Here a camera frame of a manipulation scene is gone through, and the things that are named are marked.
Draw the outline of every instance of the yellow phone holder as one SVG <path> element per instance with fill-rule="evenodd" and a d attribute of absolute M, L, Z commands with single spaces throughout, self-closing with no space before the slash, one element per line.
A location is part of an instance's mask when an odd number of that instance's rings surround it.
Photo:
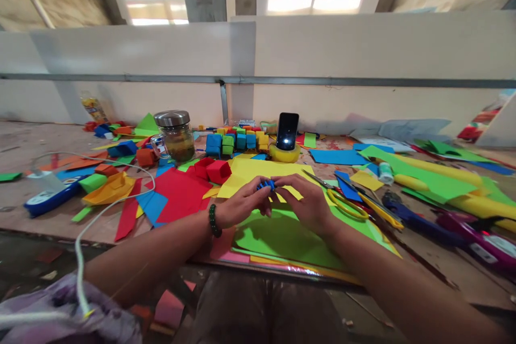
<path fill-rule="evenodd" d="M 299 144 L 296 144 L 296 147 L 293 150 L 281 150 L 274 144 L 269 146 L 269 155 L 272 157 L 273 161 L 295 163 L 298 160 L 300 153 L 301 147 Z"/>

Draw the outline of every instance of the smartphone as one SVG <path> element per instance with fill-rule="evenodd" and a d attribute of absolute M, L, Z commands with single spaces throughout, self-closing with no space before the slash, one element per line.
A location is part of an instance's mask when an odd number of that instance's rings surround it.
<path fill-rule="evenodd" d="M 296 147 L 297 124 L 299 114 L 281 113 L 279 115 L 276 147 L 283 151 L 291 151 Z"/>

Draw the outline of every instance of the pink paper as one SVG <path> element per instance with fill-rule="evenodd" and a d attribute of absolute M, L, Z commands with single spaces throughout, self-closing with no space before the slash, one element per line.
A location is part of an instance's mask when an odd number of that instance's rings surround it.
<path fill-rule="evenodd" d="M 195 289 L 195 283 L 185 281 L 190 290 Z M 166 290 L 156 305 L 154 320 L 174 329 L 179 328 L 184 305 L 171 292 Z"/>
<path fill-rule="evenodd" d="M 231 244 L 233 243 L 236 230 L 235 226 L 227 228 L 222 231 L 220 238 L 213 238 L 213 247 L 210 253 L 211 259 L 249 263 L 249 255 L 231 251 Z"/>

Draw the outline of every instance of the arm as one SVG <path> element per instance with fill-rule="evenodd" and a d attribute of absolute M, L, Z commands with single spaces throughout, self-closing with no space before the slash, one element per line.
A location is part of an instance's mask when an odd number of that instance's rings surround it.
<path fill-rule="evenodd" d="M 510 342 L 507 334 L 451 289 L 333 216 L 323 191 L 299 175 L 273 177 L 299 221 L 318 234 L 357 275 L 411 342 Z"/>
<path fill-rule="evenodd" d="M 257 191 L 265 180 L 257 177 L 233 197 L 218 204 L 216 223 L 229 228 L 246 219 L 253 209 L 270 216 L 270 187 Z M 177 270 L 211 237 L 208 211 L 201 211 L 125 241 L 88 262 L 84 279 L 121 307 Z"/>

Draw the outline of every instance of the hand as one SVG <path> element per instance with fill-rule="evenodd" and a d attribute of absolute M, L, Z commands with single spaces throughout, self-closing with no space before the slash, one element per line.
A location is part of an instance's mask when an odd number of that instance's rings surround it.
<path fill-rule="evenodd" d="M 217 225 L 220 228 L 230 228 L 247 219 L 255 209 L 259 209 L 262 215 L 270 217 L 270 187 L 256 189 L 266 180 L 268 179 L 264 176 L 255 177 L 228 200 L 217 205 L 215 212 Z"/>
<path fill-rule="evenodd" d="M 329 236 L 338 228 L 334 227 L 335 221 L 338 221 L 338 219 L 330 211 L 321 187 L 298 174 L 273 176 L 271 179 L 276 185 L 276 193 L 290 204 L 303 226 L 321 238 Z M 282 188 L 285 185 L 290 185 L 296 189 L 303 196 L 303 199 L 296 199 L 293 194 Z"/>

